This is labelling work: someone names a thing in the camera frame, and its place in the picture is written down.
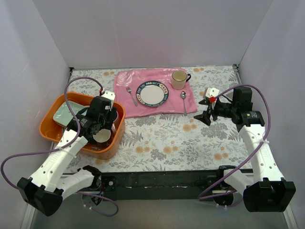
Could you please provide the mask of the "dark green mug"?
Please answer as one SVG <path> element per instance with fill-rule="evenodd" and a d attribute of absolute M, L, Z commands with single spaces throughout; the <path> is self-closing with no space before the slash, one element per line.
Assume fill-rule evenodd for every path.
<path fill-rule="evenodd" d="M 111 135 L 112 135 L 111 130 L 101 129 L 98 133 L 96 133 L 92 137 L 97 143 L 104 143 L 111 138 Z"/>

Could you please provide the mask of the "pink mug purple inside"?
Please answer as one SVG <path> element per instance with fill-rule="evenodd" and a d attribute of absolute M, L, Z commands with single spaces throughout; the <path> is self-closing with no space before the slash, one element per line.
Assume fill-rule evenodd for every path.
<path fill-rule="evenodd" d="M 116 132 L 117 132 L 118 123 L 119 123 L 119 115 L 118 115 L 118 111 L 116 111 L 116 113 L 114 115 L 114 120 L 112 123 L 112 133 L 113 134 L 116 134 Z"/>

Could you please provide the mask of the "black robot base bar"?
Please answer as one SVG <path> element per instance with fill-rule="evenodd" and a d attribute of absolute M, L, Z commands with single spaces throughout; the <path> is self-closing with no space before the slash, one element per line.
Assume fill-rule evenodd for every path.
<path fill-rule="evenodd" d="M 220 175 L 219 169 L 102 173 L 102 190 L 112 200 L 196 199 Z"/>

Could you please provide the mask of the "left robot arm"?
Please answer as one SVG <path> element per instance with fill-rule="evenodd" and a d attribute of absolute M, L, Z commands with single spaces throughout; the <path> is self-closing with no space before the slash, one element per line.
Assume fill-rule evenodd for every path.
<path fill-rule="evenodd" d="M 86 114 L 76 114 L 65 130 L 55 152 L 29 178 L 22 177 L 17 187 L 25 202 L 45 216 L 53 215 L 63 200 L 83 188 L 101 190 L 102 174 L 92 166 L 85 166 L 74 175 L 61 178 L 64 170 L 77 153 L 101 130 L 111 130 L 115 120 L 115 94 L 106 92 L 92 99 Z"/>

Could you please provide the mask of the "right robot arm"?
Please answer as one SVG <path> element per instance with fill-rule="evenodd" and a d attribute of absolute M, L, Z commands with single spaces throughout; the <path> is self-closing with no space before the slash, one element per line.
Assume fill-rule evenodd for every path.
<path fill-rule="evenodd" d="M 248 157 L 236 167 L 222 167 L 215 183 L 198 195 L 199 200 L 208 199 L 206 193 L 218 186 L 232 187 L 242 195 L 249 212 L 284 212 L 293 198 L 296 188 L 286 181 L 271 152 L 267 136 L 271 122 L 265 122 L 261 112 L 253 110 L 252 90 L 249 84 L 231 87 L 233 98 L 228 103 L 220 101 L 223 96 L 216 88 L 206 88 L 199 103 L 207 109 L 194 118 L 210 125 L 218 117 L 229 118 L 236 125 Z"/>

